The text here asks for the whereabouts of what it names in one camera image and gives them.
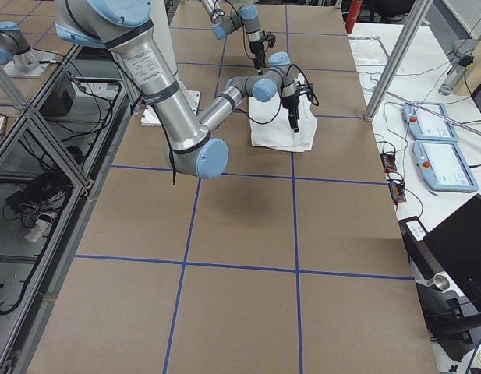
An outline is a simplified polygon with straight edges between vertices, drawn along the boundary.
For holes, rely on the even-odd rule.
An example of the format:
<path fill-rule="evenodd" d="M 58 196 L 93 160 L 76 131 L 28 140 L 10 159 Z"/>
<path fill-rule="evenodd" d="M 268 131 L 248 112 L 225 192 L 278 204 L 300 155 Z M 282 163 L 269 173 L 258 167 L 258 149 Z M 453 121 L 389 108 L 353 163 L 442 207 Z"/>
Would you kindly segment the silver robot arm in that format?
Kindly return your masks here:
<path fill-rule="evenodd" d="M 239 8 L 230 2 L 229 15 L 221 8 L 219 1 L 202 0 L 200 2 L 208 14 L 212 31 L 217 40 L 225 39 L 234 31 L 242 29 L 245 32 L 250 55 L 245 49 L 247 57 L 252 61 L 258 75 L 263 74 L 266 67 L 266 50 L 273 45 L 272 34 L 266 33 L 260 25 L 259 13 L 253 3 L 242 5 Z"/>
<path fill-rule="evenodd" d="M 150 1 L 57 1 L 55 27 L 64 41 L 106 49 L 121 59 L 124 75 L 161 123 L 167 162 L 175 174 L 213 179 L 225 171 L 229 158 L 227 144 L 213 136 L 214 130 L 247 97 L 267 102 L 279 96 L 291 130 L 299 132 L 301 86 L 286 52 L 265 55 L 271 36 L 262 31 L 255 4 L 242 5 L 231 15 L 217 1 L 205 1 L 203 7 L 216 38 L 244 29 L 259 73 L 230 79 L 225 91 L 199 115 L 157 46 Z"/>

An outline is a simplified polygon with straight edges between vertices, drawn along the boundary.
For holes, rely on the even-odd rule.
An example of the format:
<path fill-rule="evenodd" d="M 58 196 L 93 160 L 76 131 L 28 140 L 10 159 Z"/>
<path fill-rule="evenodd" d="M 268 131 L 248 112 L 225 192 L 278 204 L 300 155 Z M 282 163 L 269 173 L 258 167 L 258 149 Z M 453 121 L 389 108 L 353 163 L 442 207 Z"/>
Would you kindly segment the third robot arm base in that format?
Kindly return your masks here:
<path fill-rule="evenodd" d="M 0 65 L 8 76 L 38 78 L 56 61 L 56 56 L 54 52 L 32 48 L 16 23 L 0 22 Z"/>

